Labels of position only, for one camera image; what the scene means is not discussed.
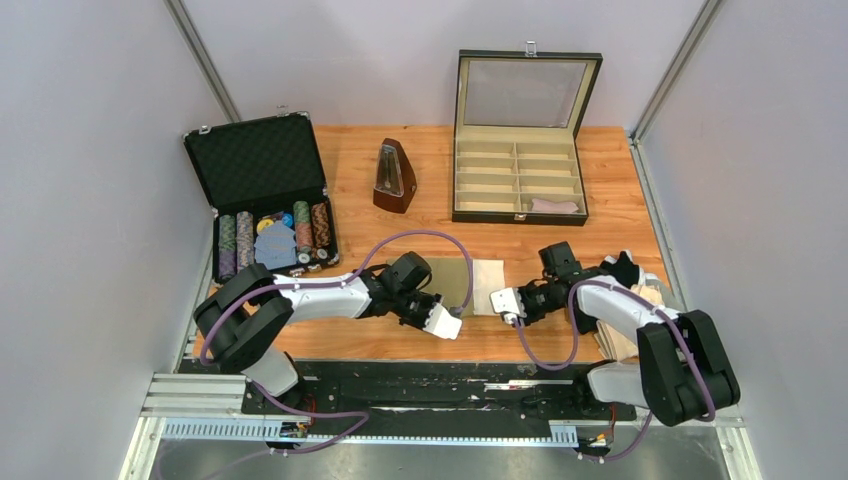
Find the olive green white underwear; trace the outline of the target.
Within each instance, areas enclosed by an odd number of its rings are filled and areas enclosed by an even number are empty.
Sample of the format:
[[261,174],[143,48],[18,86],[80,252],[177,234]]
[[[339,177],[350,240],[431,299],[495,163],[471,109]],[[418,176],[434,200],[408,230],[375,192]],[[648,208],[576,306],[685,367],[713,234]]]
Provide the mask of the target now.
[[[466,261],[463,257],[425,257],[432,270],[432,280],[423,288],[430,294],[440,294],[446,307],[463,304],[469,282]],[[461,316],[495,316],[490,295],[506,287],[504,261],[473,259],[472,296]]]

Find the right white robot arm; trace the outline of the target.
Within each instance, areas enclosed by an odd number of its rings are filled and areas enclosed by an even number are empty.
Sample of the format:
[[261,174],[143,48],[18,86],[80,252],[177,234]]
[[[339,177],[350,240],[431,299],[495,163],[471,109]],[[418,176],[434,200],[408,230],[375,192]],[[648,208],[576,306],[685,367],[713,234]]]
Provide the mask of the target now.
[[596,417],[610,403],[650,411],[665,426],[712,421],[718,410],[741,399],[730,360],[713,319],[702,310],[681,311],[647,296],[656,277],[634,263],[628,251],[584,267],[570,245],[539,252],[539,279],[490,295],[495,311],[522,332],[557,310],[565,310],[575,336],[601,324],[636,346],[636,362],[607,360],[586,368],[571,390],[571,403]]

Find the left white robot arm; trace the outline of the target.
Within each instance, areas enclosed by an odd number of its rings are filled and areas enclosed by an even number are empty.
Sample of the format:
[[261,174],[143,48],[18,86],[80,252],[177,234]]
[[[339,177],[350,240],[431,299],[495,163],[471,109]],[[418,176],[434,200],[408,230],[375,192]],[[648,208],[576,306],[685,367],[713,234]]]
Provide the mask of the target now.
[[307,389],[292,358],[273,346],[282,329],[329,317],[394,314],[402,325],[454,340],[462,321],[443,305],[441,295],[423,291],[431,274],[430,265],[414,252],[360,274],[332,278],[274,275],[261,264],[251,265],[194,310],[206,347],[202,356],[221,373],[243,374],[258,384],[279,411],[296,412]]

